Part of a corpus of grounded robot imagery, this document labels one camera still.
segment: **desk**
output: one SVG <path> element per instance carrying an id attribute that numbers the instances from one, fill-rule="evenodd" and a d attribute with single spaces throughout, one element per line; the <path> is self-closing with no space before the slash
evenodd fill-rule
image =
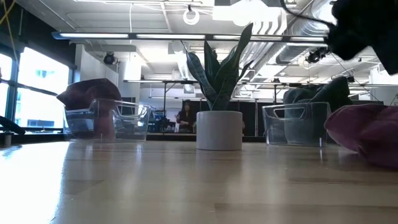
<path id="1" fill-rule="evenodd" d="M 397 223 L 398 175 L 331 146 L 53 142 L 0 151 L 0 223 Z"/>

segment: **window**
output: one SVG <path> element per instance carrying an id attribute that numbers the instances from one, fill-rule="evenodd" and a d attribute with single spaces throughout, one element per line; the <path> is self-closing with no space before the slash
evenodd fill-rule
<path id="1" fill-rule="evenodd" d="M 63 128 L 63 105 L 55 96 L 18 88 L 15 122 L 28 128 Z"/>
<path id="2" fill-rule="evenodd" d="M 0 54 L 0 69 L 2 79 L 10 80 L 11 69 L 12 69 L 12 59 L 8 56 Z"/>
<path id="3" fill-rule="evenodd" d="M 69 68 L 32 49 L 21 54 L 18 83 L 54 93 L 63 92 L 69 81 Z"/>
<path id="4" fill-rule="evenodd" d="M 12 58 L 0 54 L 0 72 L 2 79 L 9 80 L 11 78 Z M 8 85 L 0 84 L 0 116 L 6 116 L 8 96 Z"/>
<path id="5" fill-rule="evenodd" d="M 0 116 L 6 116 L 8 85 L 0 84 Z"/>

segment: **clear plastic bin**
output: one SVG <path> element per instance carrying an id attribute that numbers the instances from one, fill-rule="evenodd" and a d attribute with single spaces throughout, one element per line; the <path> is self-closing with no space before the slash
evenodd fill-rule
<path id="1" fill-rule="evenodd" d="M 329 103 L 263 106 L 267 144 L 320 146 L 326 144 L 323 127 L 330 115 Z"/>
<path id="2" fill-rule="evenodd" d="M 96 99 L 87 109 L 65 110 L 68 140 L 142 142 L 146 140 L 151 108 L 123 101 Z"/>

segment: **white planter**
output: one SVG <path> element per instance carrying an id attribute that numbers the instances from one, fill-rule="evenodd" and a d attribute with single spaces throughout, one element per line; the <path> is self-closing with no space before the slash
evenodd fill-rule
<path id="1" fill-rule="evenodd" d="M 202 111 L 197 113 L 197 149 L 242 150 L 242 113 Z"/>

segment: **person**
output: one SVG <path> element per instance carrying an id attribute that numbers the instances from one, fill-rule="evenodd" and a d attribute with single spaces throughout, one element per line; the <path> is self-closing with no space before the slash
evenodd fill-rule
<path id="1" fill-rule="evenodd" d="M 191 109 L 191 103 L 186 101 L 183 104 L 182 110 L 176 116 L 176 122 L 180 125 L 180 133 L 192 133 L 193 125 L 195 124 L 197 115 Z"/>

